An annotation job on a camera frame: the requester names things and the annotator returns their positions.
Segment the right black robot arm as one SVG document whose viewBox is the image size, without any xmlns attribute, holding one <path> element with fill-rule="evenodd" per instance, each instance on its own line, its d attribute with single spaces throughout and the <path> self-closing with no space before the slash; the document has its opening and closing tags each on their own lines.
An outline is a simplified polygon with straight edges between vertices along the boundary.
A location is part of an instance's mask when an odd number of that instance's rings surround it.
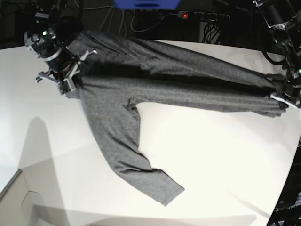
<svg viewBox="0 0 301 226">
<path fill-rule="evenodd" d="M 35 81 L 54 82 L 62 95 L 76 89 L 73 76 L 80 72 L 80 64 L 96 50 L 87 50 L 82 56 L 71 53 L 67 46 L 83 30 L 81 23 L 84 2 L 78 2 L 77 16 L 61 16 L 65 0 L 39 0 L 36 2 L 35 24 L 24 33 L 24 45 L 42 59 L 49 70 L 40 72 Z"/>
</svg>

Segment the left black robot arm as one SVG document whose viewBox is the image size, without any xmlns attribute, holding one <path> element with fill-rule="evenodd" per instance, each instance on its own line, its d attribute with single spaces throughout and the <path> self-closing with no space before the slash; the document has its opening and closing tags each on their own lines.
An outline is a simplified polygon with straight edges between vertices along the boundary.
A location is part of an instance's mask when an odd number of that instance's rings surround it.
<svg viewBox="0 0 301 226">
<path fill-rule="evenodd" d="M 286 78 L 282 87 L 270 97 L 274 100 L 301 108 L 301 29 L 297 15 L 288 0 L 254 0 L 253 4 L 262 14 L 267 27 L 272 32 L 272 39 L 282 50 L 284 59 L 274 65 L 282 65 Z"/>
</svg>

